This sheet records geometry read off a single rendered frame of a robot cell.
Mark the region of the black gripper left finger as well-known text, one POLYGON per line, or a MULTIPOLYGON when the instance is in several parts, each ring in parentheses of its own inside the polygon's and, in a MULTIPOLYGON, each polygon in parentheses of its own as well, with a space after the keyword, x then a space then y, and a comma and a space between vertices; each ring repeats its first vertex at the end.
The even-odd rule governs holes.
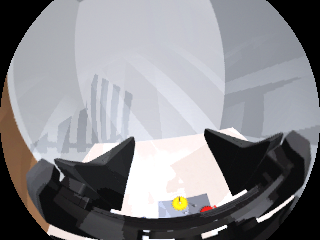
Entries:
POLYGON ((133 153, 135 147, 135 136, 129 136, 123 143, 108 149, 104 155, 101 153, 99 157, 88 163, 60 159, 60 157, 59 159, 55 157, 53 161, 64 176, 84 183, 105 203, 112 205, 111 209, 121 211, 128 175, 131 172, 133 157, 135 157, 133 153))

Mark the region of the yellow gear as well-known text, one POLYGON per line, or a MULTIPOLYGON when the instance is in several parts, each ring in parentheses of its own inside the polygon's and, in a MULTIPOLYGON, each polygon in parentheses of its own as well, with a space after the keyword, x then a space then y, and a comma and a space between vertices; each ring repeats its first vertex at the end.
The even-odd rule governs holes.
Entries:
MULTIPOLYGON (((185 197, 185 199, 187 199, 187 197, 185 197)), ((172 201, 172 208, 176 208, 176 209, 181 209, 181 211, 183 211, 183 209, 185 209, 185 207, 188 207, 188 201, 185 200, 183 196, 181 197, 175 197, 175 200, 172 201), (181 203, 179 204, 179 201, 181 201, 181 203)))

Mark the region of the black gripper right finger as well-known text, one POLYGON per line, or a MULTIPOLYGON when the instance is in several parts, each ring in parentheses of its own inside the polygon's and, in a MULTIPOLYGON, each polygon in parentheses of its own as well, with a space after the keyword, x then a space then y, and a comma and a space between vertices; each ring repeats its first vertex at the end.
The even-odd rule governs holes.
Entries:
POLYGON ((245 191, 244 185, 255 175, 267 152, 280 144, 283 136, 284 132, 279 132, 263 141, 249 143, 249 140, 237 139, 211 128, 204 129, 205 141, 215 156, 232 197, 245 191))

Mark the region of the red gear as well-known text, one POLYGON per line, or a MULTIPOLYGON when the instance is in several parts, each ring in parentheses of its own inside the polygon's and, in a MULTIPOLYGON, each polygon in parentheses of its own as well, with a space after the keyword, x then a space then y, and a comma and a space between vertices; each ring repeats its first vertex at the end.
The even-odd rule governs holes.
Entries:
POLYGON ((207 207, 207 205, 205 205, 205 207, 201 208, 201 211, 200 212, 203 212, 203 211, 208 211, 208 209, 212 209, 211 207, 207 207), (204 209, 203 209, 204 208, 204 209))

